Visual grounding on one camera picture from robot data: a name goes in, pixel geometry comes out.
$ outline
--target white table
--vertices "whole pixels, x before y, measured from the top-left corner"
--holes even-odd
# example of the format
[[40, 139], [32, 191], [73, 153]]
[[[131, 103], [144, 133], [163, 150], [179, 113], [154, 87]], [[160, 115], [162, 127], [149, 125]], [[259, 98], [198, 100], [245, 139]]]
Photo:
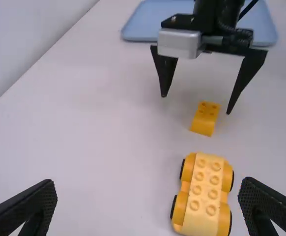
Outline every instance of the white table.
[[[286, 2], [269, 2], [280, 41], [229, 116], [241, 58], [180, 60], [161, 98], [149, 45], [119, 38], [138, 3], [100, 0], [0, 98], [0, 203], [51, 178], [48, 235], [176, 235], [181, 161], [203, 151], [233, 165], [231, 235], [247, 235], [242, 178], [286, 195]], [[222, 105], [211, 138], [188, 131], [200, 100]]]

